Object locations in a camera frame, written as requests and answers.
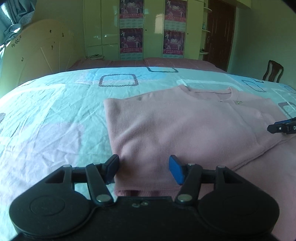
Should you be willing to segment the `pink sweatshirt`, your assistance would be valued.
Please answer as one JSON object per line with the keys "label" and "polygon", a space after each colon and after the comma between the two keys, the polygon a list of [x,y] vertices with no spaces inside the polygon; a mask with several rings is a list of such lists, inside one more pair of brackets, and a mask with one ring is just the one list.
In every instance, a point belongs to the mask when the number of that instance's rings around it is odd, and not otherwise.
{"label": "pink sweatshirt", "polygon": [[271,99],[234,88],[185,85],[104,101],[112,152],[121,160],[118,196],[172,196],[180,190],[169,157],[205,169],[224,165],[255,184],[280,206],[273,230],[295,240],[295,135],[267,127],[285,115]]}

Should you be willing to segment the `dark wooden chair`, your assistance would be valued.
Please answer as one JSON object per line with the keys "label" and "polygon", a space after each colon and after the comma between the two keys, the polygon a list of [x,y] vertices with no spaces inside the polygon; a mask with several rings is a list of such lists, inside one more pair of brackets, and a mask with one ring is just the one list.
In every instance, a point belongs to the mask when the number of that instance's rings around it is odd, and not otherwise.
{"label": "dark wooden chair", "polygon": [[269,82],[279,83],[283,76],[284,67],[274,60],[269,60],[267,64],[267,70],[264,73],[262,80]]}

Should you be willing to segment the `light blue patterned bedsheet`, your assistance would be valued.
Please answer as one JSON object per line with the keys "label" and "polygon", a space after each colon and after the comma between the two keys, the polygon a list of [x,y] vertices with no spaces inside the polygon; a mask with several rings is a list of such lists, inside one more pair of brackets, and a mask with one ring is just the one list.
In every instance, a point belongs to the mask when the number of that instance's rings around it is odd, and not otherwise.
{"label": "light blue patterned bedsheet", "polygon": [[269,98],[295,117],[295,89],[214,71],[165,67],[96,68],[28,81],[1,98],[1,240],[16,231],[12,201],[63,165],[84,167],[112,154],[103,102],[178,85],[232,88]]}

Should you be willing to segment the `dark wooden door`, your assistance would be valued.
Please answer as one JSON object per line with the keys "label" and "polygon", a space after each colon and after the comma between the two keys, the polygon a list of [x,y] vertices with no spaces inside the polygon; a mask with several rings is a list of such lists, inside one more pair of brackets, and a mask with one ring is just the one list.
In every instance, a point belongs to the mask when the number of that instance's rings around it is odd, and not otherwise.
{"label": "dark wooden door", "polygon": [[207,16],[203,60],[227,71],[233,43],[236,8],[224,1],[208,1],[212,10]]}

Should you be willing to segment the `maroon striped bedspread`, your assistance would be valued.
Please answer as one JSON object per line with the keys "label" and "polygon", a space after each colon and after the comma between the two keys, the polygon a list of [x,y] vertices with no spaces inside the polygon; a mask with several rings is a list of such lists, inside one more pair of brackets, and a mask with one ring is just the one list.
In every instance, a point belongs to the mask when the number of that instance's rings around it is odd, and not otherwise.
{"label": "maroon striped bedspread", "polygon": [[76,61],[68,71],[93,69],[93,68],[114,68],[114,67],[173,67],[194,69],[202,71],[220,72],[226,73],[226,71],[217,68],[214,64],[203,60],[194,59],[178,59],[178,58],[156,58],[149,57],[144,60],[123,60],[123,61],[111,61],[111,60],[91,60],[81,59]]}

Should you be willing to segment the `stack of papers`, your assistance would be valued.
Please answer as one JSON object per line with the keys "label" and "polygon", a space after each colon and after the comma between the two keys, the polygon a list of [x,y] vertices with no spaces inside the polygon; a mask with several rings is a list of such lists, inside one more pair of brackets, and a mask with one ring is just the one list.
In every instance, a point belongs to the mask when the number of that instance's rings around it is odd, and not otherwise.
{"label": "stack of papers", "polygon": [[86,57],[87,60],[104,60],[104,56],[102,54],[94,54]]}

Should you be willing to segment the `lower right poster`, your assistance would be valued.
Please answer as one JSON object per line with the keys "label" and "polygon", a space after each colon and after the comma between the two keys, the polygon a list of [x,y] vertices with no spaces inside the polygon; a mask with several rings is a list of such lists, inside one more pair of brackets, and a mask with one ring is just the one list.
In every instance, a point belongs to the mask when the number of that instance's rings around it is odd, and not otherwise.
{"label": "lower right poster", "polygon": [[164,31],[163,57],[164,58],[183,58],[185,45],[185,32]]}

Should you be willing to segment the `poster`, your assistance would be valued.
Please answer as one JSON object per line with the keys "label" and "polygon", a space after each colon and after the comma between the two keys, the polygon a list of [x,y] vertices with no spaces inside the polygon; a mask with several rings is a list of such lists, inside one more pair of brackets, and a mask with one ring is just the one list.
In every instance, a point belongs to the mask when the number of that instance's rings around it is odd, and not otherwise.
{"label": "poster", "polygon": [[167,0],[165,4],[165,20],[180,23],[186,22],[187,1]]}
{"label": "poster", "polygon": [[119,2],[120,19],[141,19],[144,12],[144,0],[121,0]]}
{"label": "poster", "polygon": [[164,31],[163,57],[164,58],[183,58],[185,45],[185,32]]}
{"label": "poster", "polygon": [[143,28],[120,29],[120,53],[142,53]]}

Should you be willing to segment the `cream curved headboard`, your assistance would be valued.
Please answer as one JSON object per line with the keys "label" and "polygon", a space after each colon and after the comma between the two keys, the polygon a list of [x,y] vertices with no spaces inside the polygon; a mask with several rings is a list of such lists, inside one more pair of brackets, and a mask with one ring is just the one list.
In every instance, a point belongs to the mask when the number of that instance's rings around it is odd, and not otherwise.
{"label": "cream curved headboard", "polygon": [[64,23],[48,19],[30,24],[4,48],[1,96],[29,80],[64,72],[78,59],[74,34]]}

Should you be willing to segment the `lower left poster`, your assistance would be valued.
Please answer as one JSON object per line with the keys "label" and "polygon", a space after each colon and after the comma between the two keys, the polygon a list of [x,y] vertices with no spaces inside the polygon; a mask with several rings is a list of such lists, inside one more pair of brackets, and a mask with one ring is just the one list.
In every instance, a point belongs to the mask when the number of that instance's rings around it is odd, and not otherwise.
{"label": "lower left poster", "polygon": [[120,29],[120,53],[142,53],[143,28]]}

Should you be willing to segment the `corner shelf unit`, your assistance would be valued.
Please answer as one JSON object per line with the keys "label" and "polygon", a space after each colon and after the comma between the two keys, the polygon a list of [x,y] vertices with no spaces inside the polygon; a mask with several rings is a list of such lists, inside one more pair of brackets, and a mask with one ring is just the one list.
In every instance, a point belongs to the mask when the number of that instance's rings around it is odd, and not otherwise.
{"label": "corner shelf unit", "polygon": [[212,13],[212,10],[209,8],[209,1],[203,1],[204,10],[203,10],[203,21],[202,21],[202,35],[201,35],[201,45],[200,45],[200,54],[199,60],[203,60],[204,56],[208,54],[206,51],[206,38],[207,34],[210,33],[208,30],[208,15]]}

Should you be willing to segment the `cream wardrobe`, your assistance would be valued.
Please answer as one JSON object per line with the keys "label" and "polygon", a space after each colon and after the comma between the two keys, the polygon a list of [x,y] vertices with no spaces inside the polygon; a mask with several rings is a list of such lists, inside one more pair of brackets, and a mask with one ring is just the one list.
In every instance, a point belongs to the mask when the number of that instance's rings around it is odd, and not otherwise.
{"label": "cream wardrobe", "polygon": [[[203,1],[187,1],[186,22],[165,20],[166,1],[144,1],[141,19],[120,19],[120,1],[84,1],[84,41],[86,55],[102,54],[104,60],[142,60],[163,57],[164,31],[185,32],[183,58],[200,54]],[[120,29],[143,28],[142,53],[120,53]]]}

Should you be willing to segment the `upper right poster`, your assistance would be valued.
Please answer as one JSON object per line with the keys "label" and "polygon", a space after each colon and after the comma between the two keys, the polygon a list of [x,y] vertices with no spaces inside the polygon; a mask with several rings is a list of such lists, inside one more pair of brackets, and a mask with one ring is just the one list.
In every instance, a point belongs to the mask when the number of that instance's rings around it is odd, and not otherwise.
{"label": "upper right poster", "polygon": [[167,0],[165,4],[165,20],[180,23],[186,22],[187,1]]}

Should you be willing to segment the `upper left poster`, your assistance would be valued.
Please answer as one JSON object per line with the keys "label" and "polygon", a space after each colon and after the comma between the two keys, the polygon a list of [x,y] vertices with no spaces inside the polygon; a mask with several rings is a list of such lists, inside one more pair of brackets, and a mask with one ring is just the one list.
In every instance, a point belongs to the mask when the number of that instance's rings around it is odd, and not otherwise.
{"label": "upper left poster", "polygon": [[141,19],[144,12],[144,0],[121,0],[119,2],[120,19]]}

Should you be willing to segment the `green curtain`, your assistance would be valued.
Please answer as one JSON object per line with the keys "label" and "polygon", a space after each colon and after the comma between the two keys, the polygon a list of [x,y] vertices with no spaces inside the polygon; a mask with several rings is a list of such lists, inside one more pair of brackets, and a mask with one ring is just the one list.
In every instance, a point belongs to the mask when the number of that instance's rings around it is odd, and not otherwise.
{"label": "green curtain", "polygon": [[36,4],[36,0],[11,0],[1,4],[1,47],[31,22]]}

